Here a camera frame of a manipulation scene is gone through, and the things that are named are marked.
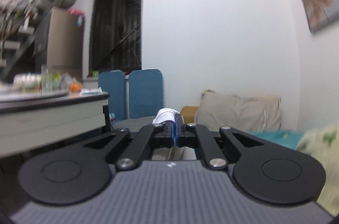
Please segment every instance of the round tray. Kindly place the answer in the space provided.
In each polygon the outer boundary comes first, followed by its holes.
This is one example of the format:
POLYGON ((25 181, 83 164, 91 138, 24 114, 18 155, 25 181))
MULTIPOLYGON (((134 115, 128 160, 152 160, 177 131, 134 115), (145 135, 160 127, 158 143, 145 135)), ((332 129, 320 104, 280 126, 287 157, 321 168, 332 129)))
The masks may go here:
POLYGON ((8 102, 23 102, 41 99, 57 98, 68 95, 68 90, 54 90, 46 93, 7 93, 3 95, 0 93, 0 103, 8 102))

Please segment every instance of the beige pillow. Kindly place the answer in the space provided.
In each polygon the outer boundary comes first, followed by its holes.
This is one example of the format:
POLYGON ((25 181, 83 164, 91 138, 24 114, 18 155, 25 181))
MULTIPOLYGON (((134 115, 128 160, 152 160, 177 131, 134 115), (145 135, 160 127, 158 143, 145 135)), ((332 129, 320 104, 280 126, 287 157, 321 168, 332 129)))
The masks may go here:
POLYGON ((245 132, 279 130, 279 100, 255 101, 205 92, 195 122, 211 131, 219 131, 221 126, 231 126, 245 132))

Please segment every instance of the teal fabric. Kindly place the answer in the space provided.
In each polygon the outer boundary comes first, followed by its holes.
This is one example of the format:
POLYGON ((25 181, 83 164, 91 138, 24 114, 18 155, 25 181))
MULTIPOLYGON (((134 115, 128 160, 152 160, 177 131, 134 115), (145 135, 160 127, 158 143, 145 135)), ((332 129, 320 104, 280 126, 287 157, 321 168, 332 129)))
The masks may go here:
POLYGON ((250 134, 293 150, 297 149, 298 142, 304 135, 291 130, 251 132, 250 134))

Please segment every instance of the gray ribbed surface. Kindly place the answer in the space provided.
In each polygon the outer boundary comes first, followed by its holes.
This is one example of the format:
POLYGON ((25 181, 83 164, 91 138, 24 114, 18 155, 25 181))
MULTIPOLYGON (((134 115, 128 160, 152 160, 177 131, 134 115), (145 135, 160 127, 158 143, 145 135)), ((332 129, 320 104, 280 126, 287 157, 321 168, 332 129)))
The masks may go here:
POLYGON ((331 220, 315 203, 265 206, 239 193, 226 173, 209 171, 199 161, 175 163, 168 167, 164 161, 144 162, 134 171, 118 173, 90 201, 71 207, 31 202, 11 219, 18 224, 322 224, 331 220))

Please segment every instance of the red object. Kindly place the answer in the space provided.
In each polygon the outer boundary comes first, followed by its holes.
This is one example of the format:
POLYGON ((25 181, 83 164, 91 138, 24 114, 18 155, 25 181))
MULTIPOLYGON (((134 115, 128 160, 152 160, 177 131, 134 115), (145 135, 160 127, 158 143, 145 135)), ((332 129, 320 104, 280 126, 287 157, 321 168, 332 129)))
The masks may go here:
POLYGON ((69 9, 67 12, 72 14, 72 15, 85 15, 84 12, 82 12, 78 9, 74 9, 74 8, 69 9))

